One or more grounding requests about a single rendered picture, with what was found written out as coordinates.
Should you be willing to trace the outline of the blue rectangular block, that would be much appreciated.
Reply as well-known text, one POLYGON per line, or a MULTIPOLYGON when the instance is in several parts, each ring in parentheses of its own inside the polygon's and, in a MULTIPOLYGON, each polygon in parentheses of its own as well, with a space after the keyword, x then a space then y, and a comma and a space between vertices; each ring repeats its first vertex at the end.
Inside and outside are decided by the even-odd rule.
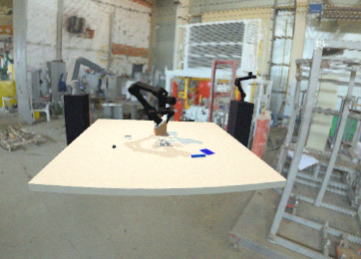
POLYGON ((212 151, 210 151, 209 149, 201 149, 200 150, 201 152, 203 152, 203 153, 205 153, 206 155, 213 155, 213 154, 215 154, 215 153, 213 153, 212 151))

